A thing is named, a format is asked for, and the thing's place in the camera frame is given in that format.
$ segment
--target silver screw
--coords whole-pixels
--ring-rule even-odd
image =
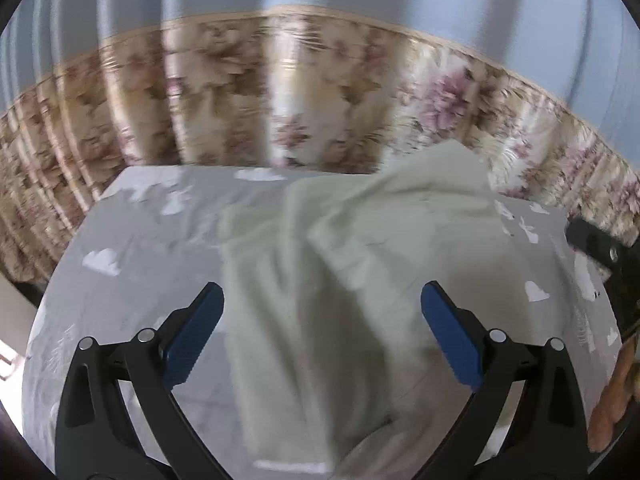
[[[94,338],[92,337],[83,337],[78,343],[78,348],[81,350],[87,350],[91,348],[91,345],[94,344]]]
[[[561,339],[558,339],[557,337],[555,337],[551,340],[551,348],[561,352],[562,350],[564,350],[564,343],[562,342]]]
[[[497,328],[494,328],[493,330],[491,330],[491,332],[489,332],[489,337],[491,338],[491,341],[494,341],[496,343],[504,343],[505,341],[507,341],[507,335],[502,330],[498,330]]]
[[[138,341],[141,343],[148,343],[156,336],[156,331],[153,328],[143,328],[138,332]]]

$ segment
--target blue gripper pad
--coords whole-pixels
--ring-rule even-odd
[[[472,391],[482,383],[480,352],[453,314],[456,308],[433,283],[422,288],[422,315],[436,337],[456,379]]]
[[[184,383],[222,316],[225,295],[217,283],[207,283],[189,307],[190,316],[164,351],[162,382],[167,389]]]

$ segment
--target table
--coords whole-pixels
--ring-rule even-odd
[[[216,243],[219,211],[232,203],[278,203],[293,180],[315,174],[146,166],[127,168],[116,179],[63,255],[31,330],[23,426],[43,462],[53,468],[58,402],[77,342],[86,335],[101,344],[129,340],[144,327],[158,327],[176,308],[188,306],[207,282],[220,282],[222,276]],[[620,335],[595,269],[564,241],[564,213],[505,197],[496,205],[505,236],[511,236],[534,270],[530,299],[540,302],[541,315],[566,316],[562,335],[574,366],[582,375],[595,377],[591,390],[599,391],[612,371]],[[224,330],[223,316],[189,380],[174,388],[183,412],[234,478],[317,479],[252,465],[242,442]],[[143,448],[163,460],[130,383],[121,386]],[[594,395],[587,394],[585,402],[593,404]]]

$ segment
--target folded garment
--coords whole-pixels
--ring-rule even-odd
[[[453,141],[384,173],[299,180],[272,209],[232,206],[220,239],[244,439],[268,463],[370,476],[428,459],[470,391],[422,318],[425,282],[513,340],[562,335],[562,314],[527,299],[485,165]]]

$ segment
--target purple flower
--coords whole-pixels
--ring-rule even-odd
[[[420,122],[427,130],[450,130],[465,114],[468,101],[465,93],[471,81],[465,70],[444,75],[431,82],[424,97]]]

